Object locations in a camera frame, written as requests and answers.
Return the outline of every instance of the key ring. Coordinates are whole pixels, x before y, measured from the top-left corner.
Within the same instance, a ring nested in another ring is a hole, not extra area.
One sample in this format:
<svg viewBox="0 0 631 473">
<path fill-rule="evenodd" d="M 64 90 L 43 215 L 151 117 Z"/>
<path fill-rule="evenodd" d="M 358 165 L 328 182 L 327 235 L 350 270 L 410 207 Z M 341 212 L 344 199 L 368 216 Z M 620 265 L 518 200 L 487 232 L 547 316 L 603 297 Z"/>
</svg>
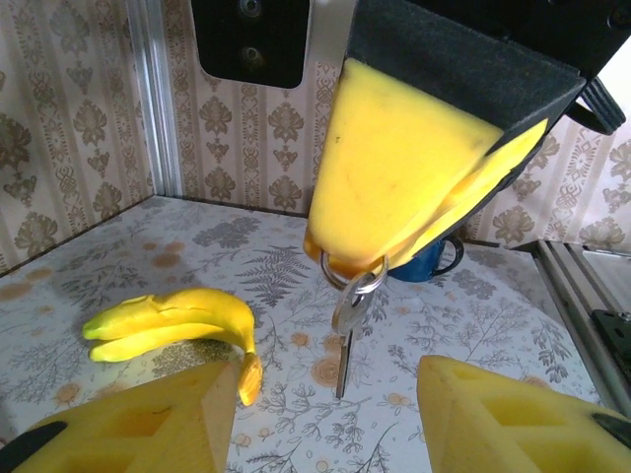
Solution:
<svg viewBox="0 0 631 473">
<path fill-rule="evenodd" d="M 344 281 L 343 279 L 339 278 L 337 275 L 335 275 L 331 271 L 329 267 L 329 263 L 328 263 L 328 257 L 329 257 L 328 253 L 324 251 L 320 252 L 319 267 L 322 268 L 322 272 L 324 273 L 324 279 L 326 279 L 328 284 L 333 286 L 338 291 L 342 291 L 348 285 L 348 281 Z M 382 282 L 386 279 L 387 266 L 388 266 L 388 258 L 387 258 L 387 254 L 385 254 L 384 256 L 382 256 L 382 270 L 380 271 L 380 273 L 377 276 L 375 276 L 373 273 L 370 273 L 373 275 L 375 279 L 373 279 L 373 281 L 371 281 L 370 283 L 366 283 L 364 286 L 360 286 L 359 288 L 357 288 L 357 291 L 355 294 L 357 295 L 369 294 L 372 291 L 374 291 L 376 288 L 378 288 L 382 284 Z"/>
</svg>

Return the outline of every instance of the blue mug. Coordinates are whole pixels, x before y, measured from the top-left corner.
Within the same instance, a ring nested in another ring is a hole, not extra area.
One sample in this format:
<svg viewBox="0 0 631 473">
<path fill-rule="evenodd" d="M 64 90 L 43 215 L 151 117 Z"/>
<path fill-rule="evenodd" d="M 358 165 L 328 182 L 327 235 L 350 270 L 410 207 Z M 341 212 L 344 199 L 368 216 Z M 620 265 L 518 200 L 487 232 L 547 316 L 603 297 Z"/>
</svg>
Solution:
<svg viewBox="0 0 631 473">
<path fill-rule="evenodd" d="M 456 250 L 454 261 L 445 268 L 439 269 L 441 256 L 445 249 L 445 241 L 450 242 Z M 390 269 L 387 274 L 399 281 L 408 283 L 422 283 L 430 279 L 451 271 L 462 261 L 464 256 L 464 245 L 457 236 L 446 236 L 434 244 L 427 246 L 423 251 L 414 255 L 414 257 L 402 266 Z"/>
</svg>

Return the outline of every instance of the banana peel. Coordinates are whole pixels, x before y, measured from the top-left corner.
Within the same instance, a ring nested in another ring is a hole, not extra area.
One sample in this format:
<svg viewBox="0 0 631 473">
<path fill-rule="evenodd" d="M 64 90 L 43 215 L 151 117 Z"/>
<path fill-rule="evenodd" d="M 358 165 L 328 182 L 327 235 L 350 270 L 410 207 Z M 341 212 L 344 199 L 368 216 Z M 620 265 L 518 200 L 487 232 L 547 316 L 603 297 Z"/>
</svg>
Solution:
<svg viewBox="0 0 631 473">
<path fill-rule="evenodd" d="M 258 396 L 263 367 L 256 354 L 254 315 L 239 298 L 211 288 L 191 288 L 124 301 L 83 326 L 94 362 L 122 362 L 180 340 L 207 338 L 237 345 L 244 353 L 238 384 L 245 406 Z"/>
</svg>

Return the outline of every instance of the metal frame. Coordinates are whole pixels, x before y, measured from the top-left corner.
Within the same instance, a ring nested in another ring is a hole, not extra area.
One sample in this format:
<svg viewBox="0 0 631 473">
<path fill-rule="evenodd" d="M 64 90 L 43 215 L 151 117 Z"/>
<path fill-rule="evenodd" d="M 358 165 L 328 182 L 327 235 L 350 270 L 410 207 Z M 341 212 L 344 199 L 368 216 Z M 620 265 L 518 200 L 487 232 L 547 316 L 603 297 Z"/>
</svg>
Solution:
<svg viewBox="0 0 631 473">
<path fill-rule="evenodd" d="M 602 402 L 631 417 L 631 386 L 596 333 L 595 309 L 619 311 L 576 244 L 538 241 L 532 251 L 543 282 L 557 306 Z"/>
<path fill-rule="evenodd" d="M 154 193 L 181 197 L 163 0 L 126 3 Z"/>
</svg>

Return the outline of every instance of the yellow foam block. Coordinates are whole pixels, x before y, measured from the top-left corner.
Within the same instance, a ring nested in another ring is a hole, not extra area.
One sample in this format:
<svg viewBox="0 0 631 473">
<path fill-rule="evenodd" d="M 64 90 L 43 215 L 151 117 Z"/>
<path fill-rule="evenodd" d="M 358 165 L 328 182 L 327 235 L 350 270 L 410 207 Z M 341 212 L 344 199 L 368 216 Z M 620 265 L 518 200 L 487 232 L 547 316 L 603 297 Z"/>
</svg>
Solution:
<svg viewBox="0 0 631 473">
<path fill-rule="evenodd" d="M 534 147 L 545 121 L 484 157 L 502 132 L 354 59 L 333 105 L 304 249 L 352 277 L 390 267 L 470 211 Z"/>
<path fill-rule="evenodd" d="M 631 450 L 592 413 L 618 413 L 440 356 L 418 402 L 433 473 L 628 473 Z"/>
<path fill-rule="evenodd" d="M 208 363 L 44 419 L 68 426 L 15 471 L 223 473 L 237 378 Z"/>
</svg>

